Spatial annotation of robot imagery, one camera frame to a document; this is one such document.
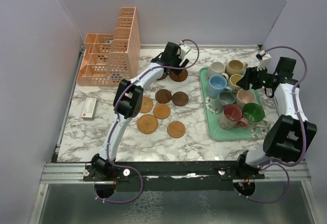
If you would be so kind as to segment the peach mesh file organizer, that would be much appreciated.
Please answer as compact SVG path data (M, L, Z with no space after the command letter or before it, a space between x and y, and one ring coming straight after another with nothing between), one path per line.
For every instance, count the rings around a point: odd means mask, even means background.
M88 33L77 75L79 86L117 87L136 77L141 51L136 7L122 7L112 34Z

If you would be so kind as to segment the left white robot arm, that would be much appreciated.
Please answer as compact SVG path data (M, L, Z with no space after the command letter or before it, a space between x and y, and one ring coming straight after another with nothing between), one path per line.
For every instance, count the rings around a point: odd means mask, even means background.
M190 50L191 47L185 40L181 40L179 44L168 42L164 51L154 57L143 72L130 80L120 81L113 102L112 124L102 148L91 160L92 168L99 179L105 181L111 178L119 143L131 120L141 110L144 90L165 73L171 70L180 73L186 69L189 61L185 56Z

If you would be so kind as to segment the dark brown wooden coaster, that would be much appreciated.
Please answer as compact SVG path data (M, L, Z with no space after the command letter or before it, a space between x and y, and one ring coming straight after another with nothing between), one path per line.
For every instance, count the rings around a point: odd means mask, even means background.
M160 89L156 92L155 99L160 104L166 104L172 99L172 94L169 90Z

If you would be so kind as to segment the dark walnut coaster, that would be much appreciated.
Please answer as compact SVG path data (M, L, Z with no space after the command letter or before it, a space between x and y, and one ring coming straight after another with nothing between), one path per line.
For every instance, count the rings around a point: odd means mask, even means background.
M178 91L172 95L172 102L177 106L185 106L189 102L189 97L186 93Z

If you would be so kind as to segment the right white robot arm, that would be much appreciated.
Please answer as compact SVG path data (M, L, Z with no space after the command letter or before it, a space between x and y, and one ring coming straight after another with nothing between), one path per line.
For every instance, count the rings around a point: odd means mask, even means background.
M268 73L271 56L261 52L256 58L258 66L247 68L237 85L245 90L270 88L279 118L266 135L262 148L239 155L235 173L241 179L257 175L265 165L296 166L317 132L316 124L308 121L301 107L299 81L293 79L296 60L281 57L274 73Z

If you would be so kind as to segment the brown ringed wooden coaster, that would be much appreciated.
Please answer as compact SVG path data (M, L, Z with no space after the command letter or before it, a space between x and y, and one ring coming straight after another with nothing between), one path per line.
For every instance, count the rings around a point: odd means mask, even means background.
M167 76L168 76L168 74L165 73L165 74L163 74L163 75L162 75L159 79L157 79L157 80L158 80L158 81L163 80L163 79L165 79Z

